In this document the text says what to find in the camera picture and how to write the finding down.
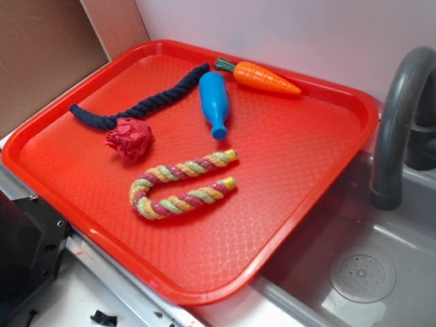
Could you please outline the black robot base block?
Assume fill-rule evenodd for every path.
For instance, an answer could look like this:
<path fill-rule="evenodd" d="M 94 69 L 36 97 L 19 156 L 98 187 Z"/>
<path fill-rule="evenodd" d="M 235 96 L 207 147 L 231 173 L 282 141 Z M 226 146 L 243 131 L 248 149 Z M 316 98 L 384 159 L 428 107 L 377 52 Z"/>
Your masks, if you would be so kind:
<path fill-rule="evenodd" d="M 1 194 L 1 325 L 57 278 L 70 225 L 42 198 Z"/>

